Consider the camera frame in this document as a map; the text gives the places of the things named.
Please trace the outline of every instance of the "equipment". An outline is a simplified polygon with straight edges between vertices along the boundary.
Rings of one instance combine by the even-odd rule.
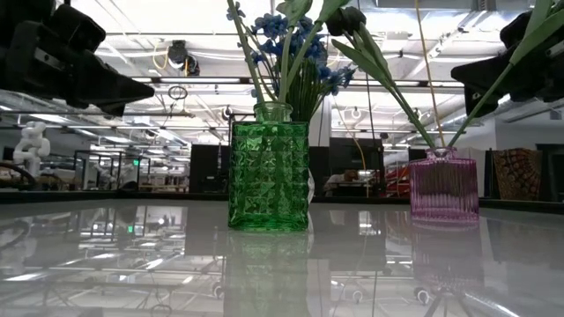
[[[167,61],[173,68],[184,71],[186,77],[200,75],[200,65],[194,56],[188,54],[186,41],[173,41],[173,45],[167,50]]]
[[[21,140],[13,153],[14,163],[27,162],[26,169],[33,177],[40,175],[41,158],[51,152],[49,140],[43,137],[46,128],[45,122],[28,122],[21,130]]]
[[[524,37],[530,19],[531,11],[522,13],[501,30],[500,38],[507,51],[491,59],[455,67],[451,71],[451,76],[464,84],[467,114],[508,65],[509,58]],[[477,117],[493,112],[498,107],[498,100],[506,94],[510,94],[511,100],[517,102],[532,98],[552,102],[564,98],[564,27],[517,64],[492,98],[479,110]]]
[[[106,32],[55,0],[0,0],[0,89],[90,104],[115,116],[154,90],[120,75],[94,55]]]

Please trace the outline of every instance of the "glossy white tabletop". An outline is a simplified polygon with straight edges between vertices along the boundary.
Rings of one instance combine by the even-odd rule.
[[[245,233],[226,203],[0,208],[0,317],[564,315],[560,216],[447,227],[412,224],[409,206],[313,204],[308,232]]]

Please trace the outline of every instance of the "glass vase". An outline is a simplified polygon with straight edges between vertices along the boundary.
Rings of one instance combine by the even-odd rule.
[[[458,158],[456,148],[427,150],[410,169],[412,221],[451,224],[479,221],[476,161]]]
[[[308,228],[307,122],[288,122],[292,107],[255,106],[257,122],[233,126],[229,226],[243,231]]]

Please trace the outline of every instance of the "pink glass vase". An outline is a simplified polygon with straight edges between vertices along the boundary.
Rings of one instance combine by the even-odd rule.
[[[457,158],[456,148],[427,150],[410,169],[412,220],[451,224],[479,221],[476,161]]]

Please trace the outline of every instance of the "textured glass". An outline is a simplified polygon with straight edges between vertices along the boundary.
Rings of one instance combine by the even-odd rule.
[[[275,101],[267,101],[255,105],[258,122],[289,122],[292,106]]]
[[[410,168],[412,219],[443,223],[479,220],[476,161],[457,158],[455,148],[427,150]]]
[[[307,122],[233,127],[229,226],[245,231],[308,228]]]
[[[306,233],[230,232],[228,248],[225,316],[309,316]]]

